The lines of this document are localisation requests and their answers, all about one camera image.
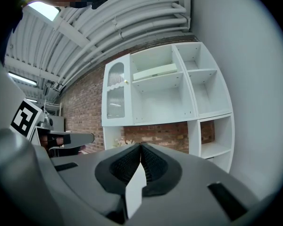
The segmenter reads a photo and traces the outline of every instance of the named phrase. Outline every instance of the brick wall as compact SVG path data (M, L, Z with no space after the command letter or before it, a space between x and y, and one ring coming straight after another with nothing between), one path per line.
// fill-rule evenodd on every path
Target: brick wall
M103 128L101 126L101 96L105 64L128 53L135 53L164 44L189 41L198 40L194 36L182 36L135 46L103 61L95 69L79 78L67 91L63 92L62 97L58 100L58 102L62 102L65 130L93 133L95 140L92 144L87 145L86 152L93 153L104 150ZM123 135L125 139L133 139L136 142L147 141L188 152L187 122L124 127Z
M214 121L204 121L200 123L201 144L215 141L215 125Z
M101 126L101 100L105 67L101 66L74 83L60 99L65 130L93 133L86 152L105 150Z
M189 153L187 122L124 127L124 139L163 145Z

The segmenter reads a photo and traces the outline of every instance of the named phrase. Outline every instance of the white cabinet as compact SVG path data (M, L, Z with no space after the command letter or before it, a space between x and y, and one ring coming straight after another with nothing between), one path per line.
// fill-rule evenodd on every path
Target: white cabinet
M216 139L201 145L200 124L210 120ZM102 95L106 149L120 139L122 126L179 121L188 122L189 153L229 171L234 147L231 99L203 43L150 48L106 65Z
M224 78L208 49L201 42L175 46L189 76L196 114L207 118L232 112Z
M200 124L204 121L214 121L215 141L201 144ZM203 159L209 159L223 170L229 172L234 148L234 118L233 114L225 114L200 120L188 121L189 154Z
M106 65L102 92L103 126L133 124L130 84L130 55Z

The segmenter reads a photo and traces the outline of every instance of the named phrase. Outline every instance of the white wall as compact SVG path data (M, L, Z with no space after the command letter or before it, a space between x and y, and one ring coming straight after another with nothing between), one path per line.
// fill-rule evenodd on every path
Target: white wall
M260 199L283 179L283 35L259 0L194 0L195 35L224 75L236 139L230 173Z
M50 118L53 122L53 130L55 131L64 131L64 117L50 115Z

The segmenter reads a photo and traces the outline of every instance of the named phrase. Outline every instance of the fluorescent light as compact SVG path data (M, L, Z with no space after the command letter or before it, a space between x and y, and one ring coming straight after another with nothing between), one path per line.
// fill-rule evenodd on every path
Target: fluorescent light
M32 100L32 99L27 99L27 100L29 100L29 101L31 101L31 102L35 102L35 103L37 103L38 101L36 101L36 100Z
M37 85L37 82L32 81L32 80L27 79L27 78L24 78L24 77L22 77L20 75L17 75L17 74L11 73L11 72L9 72L8 74L10 75L10 77L13 77L13 78L15 78L17 80L24 81L24 82L32 84L32 85Z
M28 6L32 7L34 10L38 11L39 13L41 13L51 21L53 21L59 13L59 10L54 6L47 5L42 2L33 2Z

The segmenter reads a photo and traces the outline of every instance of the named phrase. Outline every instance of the cabinet door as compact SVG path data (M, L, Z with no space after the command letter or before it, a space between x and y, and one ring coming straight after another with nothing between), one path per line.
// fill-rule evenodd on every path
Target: cabinet door
M133 125L130 55L105 67L102 93L102 126Z

